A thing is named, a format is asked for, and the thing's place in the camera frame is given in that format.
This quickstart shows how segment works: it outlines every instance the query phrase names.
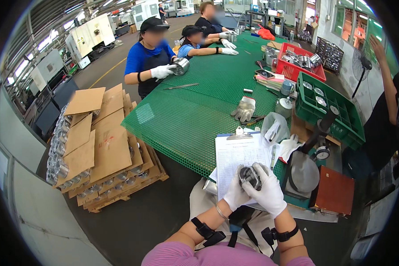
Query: light blue shirt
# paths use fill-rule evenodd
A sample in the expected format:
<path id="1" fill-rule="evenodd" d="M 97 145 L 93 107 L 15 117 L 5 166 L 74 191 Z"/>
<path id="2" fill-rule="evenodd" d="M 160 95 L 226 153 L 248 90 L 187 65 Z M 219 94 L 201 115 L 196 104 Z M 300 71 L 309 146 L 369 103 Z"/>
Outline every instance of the light blue shirt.
<path id="1" fill-rule="evenodd" d="M 194 48 L 191 44 L 185 44 L 185 45 L 182 45 L 180 48 L 179 48 L 179 53 L 177 54 L 177 57 L 184 57 L 184 58 L 186 58 L 186 59 L 191 59 L 192 58 L 192 56 L 188 56 L 188 52 L 191 50 L 191 49 L 199 49 L 200 48 L 200 45 L 199 44 L 197 44 L 197 47 L 196 48 Z"/>

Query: red bag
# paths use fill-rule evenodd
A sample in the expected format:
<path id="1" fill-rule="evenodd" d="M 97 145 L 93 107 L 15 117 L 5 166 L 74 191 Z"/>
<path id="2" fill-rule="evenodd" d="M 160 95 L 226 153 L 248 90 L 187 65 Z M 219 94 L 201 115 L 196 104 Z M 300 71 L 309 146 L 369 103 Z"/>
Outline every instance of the red bag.
<path id="1" fill-rule="evenodd" d="M 262 39 L 265 39 L 265 40 L 275 40 L 275 36 L 272 35 L 271 32 L 270 32 L 268 29 L 263 28 L 262 25 L 259 25 L 259 27 L 260 27 L 261 29 L 259 29 L 259 31 L 258 31 L 257 34 L 260 35 L 260 37 L 261 37 Z"/>

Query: red plastic crate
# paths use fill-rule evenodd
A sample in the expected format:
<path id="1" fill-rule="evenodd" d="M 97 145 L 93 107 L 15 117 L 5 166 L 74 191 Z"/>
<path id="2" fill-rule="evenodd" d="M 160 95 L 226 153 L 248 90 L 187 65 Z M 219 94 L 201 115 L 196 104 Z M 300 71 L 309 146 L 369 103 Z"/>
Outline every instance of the red plastic crate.
<path id="1" fill-rule="evenodd" d="M 305 72 L 308 75 L 316 78 L 317 80 L 320 80 L 322 82 L 325 82 L 327 79 L 325 77 L 325 72 L 324 68 L 322 65 L 319 65 L 318 67 L 313 68 L 313 72 L 307 71 L 304 68 L 301 68 L 299 66 L 293 65 L 291 63 L 288 63 L 287 61 L 284 61 L 281 59 L 282 56 L 285 55 L 285 51 L 290 50 L 297 55 L 306 55 L 306 56 L 312 56 L 313 53 L 310 53 L 304 49 L 301 49 L 297 46 L 291 45 L 289 43 L 283 43 L 280 53 L 278 55 L 278 63 L 277 63 L 277 73 L 282 74 L 285 76 L 285 78 L 288 78 L 289 80 L 292 80 L 294 82 L 297 82 L 297 78 L 299 76 L 300 72 Z"/>

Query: pink shirt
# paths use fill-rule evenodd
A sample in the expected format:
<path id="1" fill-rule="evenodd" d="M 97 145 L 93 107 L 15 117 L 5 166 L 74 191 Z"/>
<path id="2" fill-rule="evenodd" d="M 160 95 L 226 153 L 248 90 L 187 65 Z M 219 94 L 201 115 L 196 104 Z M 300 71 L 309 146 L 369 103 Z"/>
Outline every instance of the pink shirt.
<path id="1" fill-rule="evenodd" d="M 181 242 L 163 242 L 149 251 L 142 261 L 142 266 L 161 265 L 275 266 L 276 264 L 266 255 L 239 243 L 236 243 L 235 248 L 231 248 L 228 247 L 228 242 L 220 242 L 214 246 L 193 252 L 188 245 Z M 309 257 L 294 258 L 287 264 L 287 266 L 314 265 Z"/>

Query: black apron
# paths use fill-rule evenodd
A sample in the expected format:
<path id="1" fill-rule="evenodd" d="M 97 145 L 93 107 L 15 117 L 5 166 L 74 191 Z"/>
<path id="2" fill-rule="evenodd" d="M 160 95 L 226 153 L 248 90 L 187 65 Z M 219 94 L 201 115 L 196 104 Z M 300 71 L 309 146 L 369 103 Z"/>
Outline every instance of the black apron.
<path id="1" fill-rule="evenodd" d="M 168 55 L 164 50 L 161 50 L 161 52 L 157 55 L 148 57 L 145 59 L 144 64 L 143 64 L 143 69 L 141 72 L 158 67 L 158 66 L 165 66 L 170 63 L 170 60 L 168 60 Z M 159 81 L 156 81 L 157 78 L 150 78 L 149 80 L 141 81 L 139 82 L 139 87 L 137 89 L 140 98 L 143 100 L 148 94 L 158 86 L 158 84 L 163 81 L 163 79 L 160 79 Z"/>

